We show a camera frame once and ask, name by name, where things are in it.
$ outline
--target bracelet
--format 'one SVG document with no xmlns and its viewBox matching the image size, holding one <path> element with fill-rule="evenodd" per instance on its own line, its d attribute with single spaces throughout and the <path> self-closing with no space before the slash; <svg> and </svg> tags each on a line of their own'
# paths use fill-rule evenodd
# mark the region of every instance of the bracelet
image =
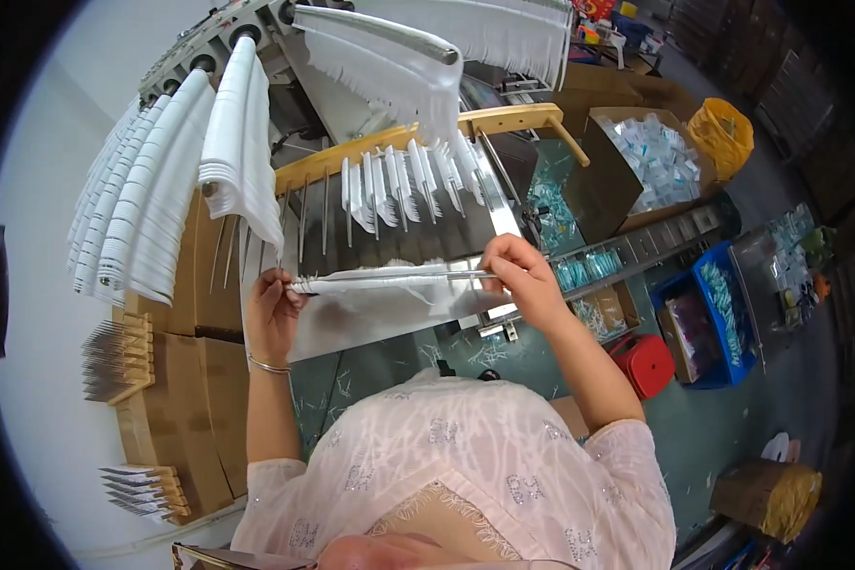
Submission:
<svg viewBox="0 0 855 570">
<path fill-rule="evenodd" d="M 250 360 L 251 364 L 258 369 L 262 369 L 267 372 L 272 372 L 273 374 L 290 374 L 292 371 L 292 367 L 286 366 L 285 368 L 269 366 L 268 364 L 263 364 L 257 359 L 251 357 L 251 355 L 247 355 L 247 359 Z"/>
</svg>

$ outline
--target woman's arm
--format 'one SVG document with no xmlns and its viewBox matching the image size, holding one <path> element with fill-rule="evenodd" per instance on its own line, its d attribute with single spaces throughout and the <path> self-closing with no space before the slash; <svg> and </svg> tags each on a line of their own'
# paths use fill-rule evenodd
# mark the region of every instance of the woman's arm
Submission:
<svg viewBox="0 0 855 570">
<path fill-rule="evenodd" d="M 288 352 L 307 302 L 285 290 L 292 277 L 281 269 L 263 272 L 251 290 L 245 311 L 245 333 L 251 357 L 275 368 L 288 367 Z M 264 370 L 253 363 L 247 403 L 247 462 L 301 459 L 295 408 L 287 374 Z"/>
<path fill-rule="evenodd" d="M 618 419 L 646 420 L 624 373 L 563 302 L 542 254 L 522 237 L 504 234 L 490 241 L 482 266 L 500 280 L 483 279 L 483 286 L 502 291 L 505 285 L 522 317 L 548 339 L 591 433 Z"/>
</svg>

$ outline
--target wooden rack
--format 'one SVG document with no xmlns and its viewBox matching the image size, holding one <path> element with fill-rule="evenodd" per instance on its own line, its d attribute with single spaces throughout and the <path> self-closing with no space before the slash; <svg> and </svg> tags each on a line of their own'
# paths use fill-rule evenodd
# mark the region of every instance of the wooden rack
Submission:
<svg viewBox="0 0 855 570">
<path fill-rule="evenodd" d="M 554 103 L 532 103 L 511 107 L 480 108 L 459 114 L 458 127 L 462 134 L 474 137 L 480 132 L 493 135 L 501 132 L 525 131 L 527 129 L 554 129 L 570 147 L 570 151 L 582 166 L 589 166 L 589 157 L 576 140 L 564 129 L 563 111 Z M 275 195 L 285 191 L 304 188 L 304 184 L 322 180 L 325 176 L 342 171 L 342 161 L 361 162 L 361 156 L 374 148 L 394 146 L 404 149 L 413 138 L 418 124 L 409 127 L 394 127 L 360 139 L 355 139 L 325 151 L 312 154 L 292 162 L 275 171 Z"/>
</svg>

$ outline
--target plastic bag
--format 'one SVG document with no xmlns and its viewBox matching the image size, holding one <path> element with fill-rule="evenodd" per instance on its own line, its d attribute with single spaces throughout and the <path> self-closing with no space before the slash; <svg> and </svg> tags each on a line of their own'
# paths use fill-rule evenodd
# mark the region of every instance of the plastic bag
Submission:
<svg viewBox="0 0 855 570">
<path fill-rule="evenodd" d="M 716 164 L 720 180 L 731 180 L 754 150 L 754 128 L 730 102 L 708 98 L 687 123 L 690 136 Z"/>
</svg>

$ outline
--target woman's right hand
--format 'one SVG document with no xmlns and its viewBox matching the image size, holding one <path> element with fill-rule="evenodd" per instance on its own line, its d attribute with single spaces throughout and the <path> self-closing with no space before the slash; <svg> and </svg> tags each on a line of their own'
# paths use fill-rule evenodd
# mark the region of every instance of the woman's right hand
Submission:
<svg viewBox="0 0 855 570">
<path fill-rule="evenodd" d="M 548 262 L 522 237 L 503 234 L 492 239 L 485 248 L 481 268 L 500 280 L 482 279 L 482 287 L 503 293 L 506 286 L 522 318 L 543 334 L 560 326 L 564 318 L 572 318 Z"/>
</svg>

